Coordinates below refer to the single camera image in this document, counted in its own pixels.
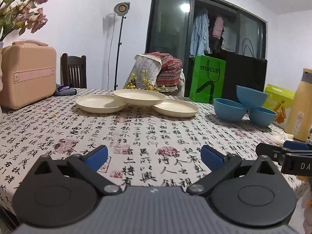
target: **flower vase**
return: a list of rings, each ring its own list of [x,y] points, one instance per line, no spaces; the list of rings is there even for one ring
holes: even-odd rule
[[[2,70],[1,70],[2,48],[3,48],[3,42],[0,41],[0,92],[2,91],[2,88],[3,88],[3,84],[2,84]],[[0,124],[1,124],[2,120],[3,120],[3,117],[2,117],[2,110],[1,110],[1,106],[0,106]]]

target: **blue gripper pad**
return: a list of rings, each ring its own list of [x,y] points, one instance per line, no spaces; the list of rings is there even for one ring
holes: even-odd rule
[[[283,144],[283,147],[288,148],[288,149],[296,149],[296,150],[312,150],[312,145],[310,144],[291,142],[291,141],[285,141]]]
[[[200,151],[202,162],[213,172],[219,169],[223,164],[223,159],[226,157],[208,145],[204,145]]]
[[[108,158],[108,148],[104,145],[101,145],[94,149],[91,153],[92,154],[84,162],[85,165],[96,172],[103,164],[106,163]]]

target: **floor lamp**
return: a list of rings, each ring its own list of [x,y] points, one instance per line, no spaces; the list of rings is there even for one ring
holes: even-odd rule
[[[116,90],[116,88],[118,87],[117,84],[117,71],[118,71],[118,59],[119,59],[119,50],[120,50],[120,46],[121,46],[121,30],[122,30],[122,24],[124,22],[124,19],[126,19],[127,17],[125,17],[125,15],[128,13],[130,9],[130,3],[129,2],[122,2],[122,3],[118,3],[115,8],[114,8],[114,12],[118,15],[121,16],[121,25],[120,25],[120,33],[119,33],[119,40],[118,40],[118,49],[117,49],[117,58],[116,58],[116,70],[115,70],[115,83],[114,83],[114,90]]]

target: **green box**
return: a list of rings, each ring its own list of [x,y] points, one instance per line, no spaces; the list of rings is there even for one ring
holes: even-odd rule
[[[199,55],[195,57],[190,99],[194,102],[213,103],[222,97],[226,61]]]
[[[272,84],[268,84],[264,92],[268,94],[268,97],[262,107],[276,112],[277,117],[274,124],[285,128],[294,102],[295,93]]]

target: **plate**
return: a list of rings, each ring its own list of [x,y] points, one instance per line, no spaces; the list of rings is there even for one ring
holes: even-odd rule
[[[158,105],[166,96],[156,91],[138,90],[138,89],[122,89],[114,91],[117,99],[123,101],[128,105]]]
[[[165,99],[161,104],[152,108],[161,114],[178,118],[191,117],[199,111],[196,105],[176,99]]]
[[[88,95],[76,99],[77,106],[89,113],[115,113],[126,106],[113,95]]]

